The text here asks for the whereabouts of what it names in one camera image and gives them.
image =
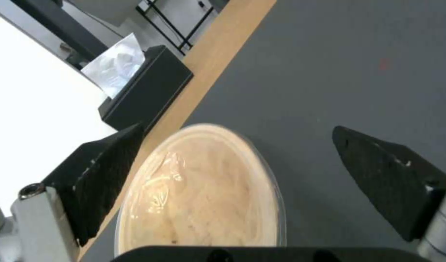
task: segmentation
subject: red spot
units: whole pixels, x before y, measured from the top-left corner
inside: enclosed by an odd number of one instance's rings
[[[389,69],[389,59],[388,58],[381,58],[379,61],[379,69],[381,71],[385,71]]]

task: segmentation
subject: wooden trim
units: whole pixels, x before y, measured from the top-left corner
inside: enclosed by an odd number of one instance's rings
[[[97,236],[103,232],[120,208],[125,192],[147,156],[168,136],[181,128],[275,3],[276,0],[229,1],[208,30],[184,57],[183,63],[194,73],[194,77],[144,139],[123,190],[101,224]],[[92,246],[95,239],[90,239],[81,248],[78,260]]]

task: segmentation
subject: tissue box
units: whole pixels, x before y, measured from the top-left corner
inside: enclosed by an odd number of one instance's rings
[[[99,107],[101,119],[116,130],[142,122],[150,131],[193,76],[165,46],[149,48],[145,58],[120,93]]]

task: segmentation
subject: food container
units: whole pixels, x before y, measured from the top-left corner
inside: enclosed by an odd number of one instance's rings
[[[286,245],[276,178],[247,139],[196,124],[148,156],[121,206],[114,253],[151,245]]]

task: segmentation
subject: gray tabletop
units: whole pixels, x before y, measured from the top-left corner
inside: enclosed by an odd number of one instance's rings
[[[414,250],[355,185],[331,135],[342,125],[405,144],[446,172],[446,0],[278,0],[186,124],[201,122],[264,156],[288,245]]]

